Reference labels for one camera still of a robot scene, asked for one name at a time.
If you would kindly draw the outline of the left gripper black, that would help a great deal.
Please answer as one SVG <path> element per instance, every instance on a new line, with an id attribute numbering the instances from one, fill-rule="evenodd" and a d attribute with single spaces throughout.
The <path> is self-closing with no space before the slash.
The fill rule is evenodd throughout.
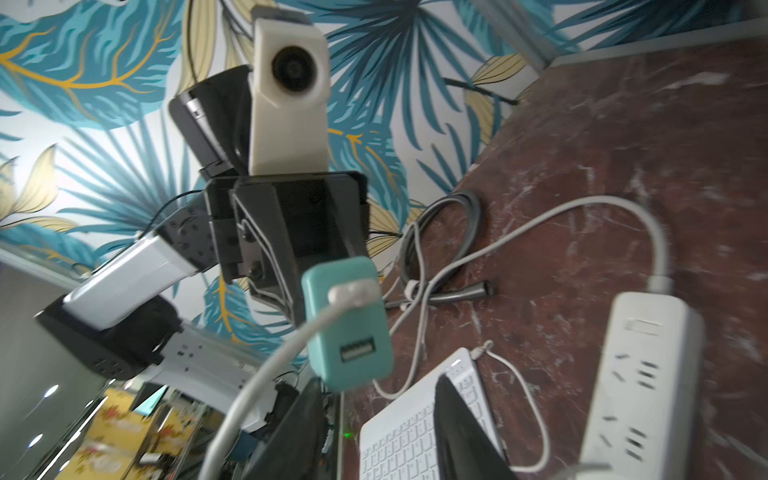
<path id="1" fill-rule="evenodd" d="M 358 171 L 219 177 L 204 196 L 224 280 L 246 279 L 295 327 L 306 321 L 303 274 L 367 253 L 368 181 Z"/>

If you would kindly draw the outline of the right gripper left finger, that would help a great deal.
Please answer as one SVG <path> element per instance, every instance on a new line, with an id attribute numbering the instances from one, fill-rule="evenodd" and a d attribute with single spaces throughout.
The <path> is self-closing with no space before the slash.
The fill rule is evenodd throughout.
<path id="1" fill-rule="evenodd" d="M 277 391 L 266 447 L 242 479 L 314 479 L 327 432 L 322 383 L 313 378 L 301 392 L 279 384 Z"/>

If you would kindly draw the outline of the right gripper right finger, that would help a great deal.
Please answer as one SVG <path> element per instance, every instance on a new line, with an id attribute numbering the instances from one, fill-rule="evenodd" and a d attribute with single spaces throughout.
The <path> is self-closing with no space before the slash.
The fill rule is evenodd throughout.
<path id="1" fill-rule="evenodd" d="M 440 479 L 510 478 L 509 466 L 446 375 L 436 383 L 433 418 Z"/>

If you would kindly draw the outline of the white power strip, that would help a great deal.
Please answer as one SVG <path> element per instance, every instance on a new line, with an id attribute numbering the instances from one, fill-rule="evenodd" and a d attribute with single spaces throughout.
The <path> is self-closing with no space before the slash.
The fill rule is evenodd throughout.
<path id="1" fill-rule="evenodd" d="M 683 300 L 624 292 L 612 303 L 579 461 L 580 479 L 681 479 L 705 324 Z"/>

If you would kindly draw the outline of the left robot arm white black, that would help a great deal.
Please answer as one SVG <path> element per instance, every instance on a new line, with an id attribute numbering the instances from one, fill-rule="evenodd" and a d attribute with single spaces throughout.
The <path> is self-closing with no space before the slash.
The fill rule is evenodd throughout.
<path id="1" fill-rule="evenodd" d="M 299 327 L 304 275 L 364 255 L 366 178 L 328 166 L 329 81 L 317 62 L 291 57 L 224 71 L 175 97 L 169 112 L 200 161 L 204 189 L 38 322 L 103 377 L 144 373 L 227 411 L 247 381 L 233 349 L 184 326 L 162 294 L 218 267 Z"/>

